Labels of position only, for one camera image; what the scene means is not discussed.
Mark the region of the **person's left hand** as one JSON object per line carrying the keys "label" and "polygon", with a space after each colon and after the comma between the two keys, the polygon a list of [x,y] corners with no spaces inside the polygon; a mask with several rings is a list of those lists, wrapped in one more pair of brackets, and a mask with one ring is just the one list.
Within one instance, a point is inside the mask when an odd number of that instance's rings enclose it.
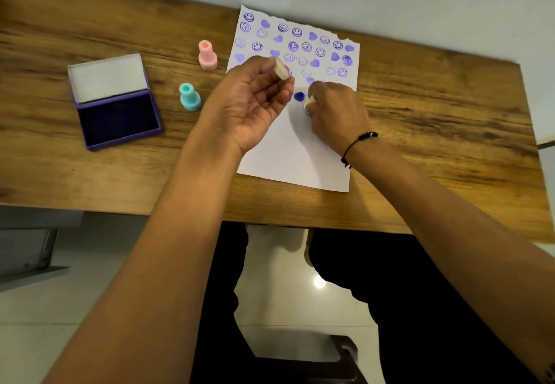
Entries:
{"label": "person's left hand", "polygon": [[241,78],[240,65],[228,71],[206,100],[188,141],[209,154],[241,159],[268,132],[294,93],[295,77]]}

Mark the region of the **person's right hand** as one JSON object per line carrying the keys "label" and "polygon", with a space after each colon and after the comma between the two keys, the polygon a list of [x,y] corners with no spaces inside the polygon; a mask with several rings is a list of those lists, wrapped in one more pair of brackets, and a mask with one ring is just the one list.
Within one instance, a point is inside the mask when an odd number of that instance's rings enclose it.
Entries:
{"label": "person's right hand", "polygon": [[343,84],[330,83],[327,103],[309,115],[311,131],[337,155],[345,156],[350,146],[373,128],[358,93]]}

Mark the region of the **person's left forearm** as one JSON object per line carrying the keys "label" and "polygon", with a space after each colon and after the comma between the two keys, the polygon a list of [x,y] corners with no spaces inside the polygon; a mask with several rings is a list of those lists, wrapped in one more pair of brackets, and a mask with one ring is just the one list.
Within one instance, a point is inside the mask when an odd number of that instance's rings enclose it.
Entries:
{"label": "person's left forearm", "polygon": [[44,384],[188,383],[226,200],[242,153],[195,129],[134,249]]}

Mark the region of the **person's right forearm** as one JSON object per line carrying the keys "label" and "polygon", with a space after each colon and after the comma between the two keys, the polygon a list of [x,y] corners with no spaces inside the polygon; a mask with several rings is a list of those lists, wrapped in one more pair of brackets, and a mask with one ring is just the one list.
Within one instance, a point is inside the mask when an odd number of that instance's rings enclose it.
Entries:
{"label": "person's right forearm", "polygon": [[387,199],[448,282],[511,352],[555,384],[555,257],[429,177],[380,138],[349,165]]}

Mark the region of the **pink round stamp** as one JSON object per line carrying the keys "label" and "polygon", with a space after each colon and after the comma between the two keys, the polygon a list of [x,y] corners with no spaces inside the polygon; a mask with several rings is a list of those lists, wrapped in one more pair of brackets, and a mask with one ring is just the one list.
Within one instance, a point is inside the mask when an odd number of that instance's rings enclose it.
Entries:
{"label": "pink round stamp", "polygon": [[212,43],[208,40],[201,40],[198,44],[198,61],[201,68],[205,71],[213,71],[218,67],[218,56],[213,50]]}

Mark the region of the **white paper with purple stamps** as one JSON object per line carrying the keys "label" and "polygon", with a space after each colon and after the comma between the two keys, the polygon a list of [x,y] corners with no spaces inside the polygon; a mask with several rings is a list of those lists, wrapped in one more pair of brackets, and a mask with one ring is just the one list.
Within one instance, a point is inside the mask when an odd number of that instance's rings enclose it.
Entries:
{"label": "white paper with purple stamps", "polygon": [[304,111],[315,81],[357,88],[360,44],[336,34],[269,16],[242,5],[227,69],[260,55],[281,61],[295,78],[293,97],[238,173],[311,188],[348,192],[350,171],[311,130]]}

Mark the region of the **teal round stamp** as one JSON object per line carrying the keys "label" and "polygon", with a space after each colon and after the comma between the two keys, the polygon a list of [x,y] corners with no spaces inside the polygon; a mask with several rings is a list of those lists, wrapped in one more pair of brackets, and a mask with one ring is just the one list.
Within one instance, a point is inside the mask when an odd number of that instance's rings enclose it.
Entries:
{"label": "teal round stamp", "polygon": [[201,97],[192,84],[182,83],[179,93],[181,104],[186,110],[195,112],[201,108]]}

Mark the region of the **open purple ink pad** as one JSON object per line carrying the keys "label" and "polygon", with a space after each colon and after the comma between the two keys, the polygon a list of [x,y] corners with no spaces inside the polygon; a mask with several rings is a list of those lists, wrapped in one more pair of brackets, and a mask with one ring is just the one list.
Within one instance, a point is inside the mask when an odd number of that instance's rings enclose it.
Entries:
{"label": "open purple ink pad", "polygon": [[163,131],[139,53],[67,67],[71,95],[89,151]]}

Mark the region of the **person's right leg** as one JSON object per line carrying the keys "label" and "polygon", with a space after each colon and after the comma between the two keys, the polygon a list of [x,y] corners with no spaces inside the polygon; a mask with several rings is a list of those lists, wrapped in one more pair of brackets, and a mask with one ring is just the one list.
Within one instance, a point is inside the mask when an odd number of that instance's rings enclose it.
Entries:
{"label": "person's right leg", "polygon": [[368,305],[387,384],[539,384],[413,235],[314,229],[308,256]]}

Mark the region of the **person's leg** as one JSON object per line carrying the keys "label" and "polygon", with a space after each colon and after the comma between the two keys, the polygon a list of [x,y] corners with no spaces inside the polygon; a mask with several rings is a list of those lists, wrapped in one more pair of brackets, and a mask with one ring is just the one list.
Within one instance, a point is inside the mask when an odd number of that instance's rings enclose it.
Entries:
{"label": "person's leg", "polygon": [[206,285],[190,384],[250,382],[256,358],[234,317],[249,242],[245,224],[223,221]]}
{"label": "person's leg", "polygon": [[308,256],[368,305],[387,384],[539,384],[413,235],[314,229]]}

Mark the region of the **person's left leg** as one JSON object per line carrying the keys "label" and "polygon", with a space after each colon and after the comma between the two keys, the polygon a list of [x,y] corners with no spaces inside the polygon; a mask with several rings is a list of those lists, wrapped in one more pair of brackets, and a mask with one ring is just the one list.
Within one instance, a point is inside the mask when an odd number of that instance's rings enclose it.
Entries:
{"label": "person's left leg", "polygon": [[245,224],[223,221],[206,285],[190,384],[250,382],[256,358],[234,317],[249,242]]}

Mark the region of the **dark brown stool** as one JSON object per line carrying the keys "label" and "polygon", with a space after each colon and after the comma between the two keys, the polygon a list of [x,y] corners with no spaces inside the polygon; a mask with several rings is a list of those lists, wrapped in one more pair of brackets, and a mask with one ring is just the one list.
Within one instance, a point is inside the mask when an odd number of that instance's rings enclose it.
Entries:
{"label": "dark brown stool", "polygon": [[269,330],[247,338],[261,382],[267,384],[369,384],[357,365],[357,345],[347,336]]}

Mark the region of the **grey metal frame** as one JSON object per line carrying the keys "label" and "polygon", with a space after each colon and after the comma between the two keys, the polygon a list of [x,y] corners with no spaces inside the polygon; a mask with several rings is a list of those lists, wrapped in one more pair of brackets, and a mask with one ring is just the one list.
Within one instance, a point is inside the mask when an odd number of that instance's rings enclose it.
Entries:
{"label": "grey metal frame", "polygon": [[0,292],[54,279],[70,268],[52,265],[59,231],[79,227],[84,211],[0,205]]}

